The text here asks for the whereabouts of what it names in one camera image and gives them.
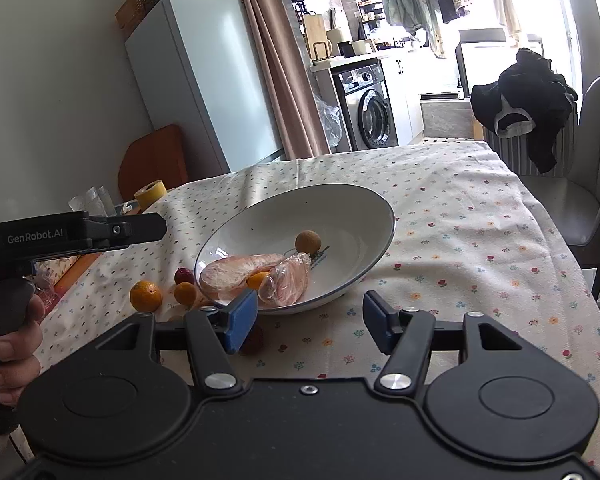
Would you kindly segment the person's left hand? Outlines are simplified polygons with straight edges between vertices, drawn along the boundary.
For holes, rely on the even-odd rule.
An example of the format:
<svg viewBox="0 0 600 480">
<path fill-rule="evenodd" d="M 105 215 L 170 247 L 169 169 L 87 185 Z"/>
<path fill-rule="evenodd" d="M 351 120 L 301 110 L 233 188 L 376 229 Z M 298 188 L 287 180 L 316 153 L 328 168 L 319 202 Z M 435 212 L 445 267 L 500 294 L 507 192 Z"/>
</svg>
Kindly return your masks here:
<svg viewBox="0 0 600 480">
<path fill-rule="evenodd" d="M 0 403 L 14 408 L 23 389 L 38 377 L 40 362 L 34 352 L 42 344 L 40 323 L 45 316 L 43 301 L 33 295 L 27 321 L 19 330 L 0 337 Z"/>
</svg>

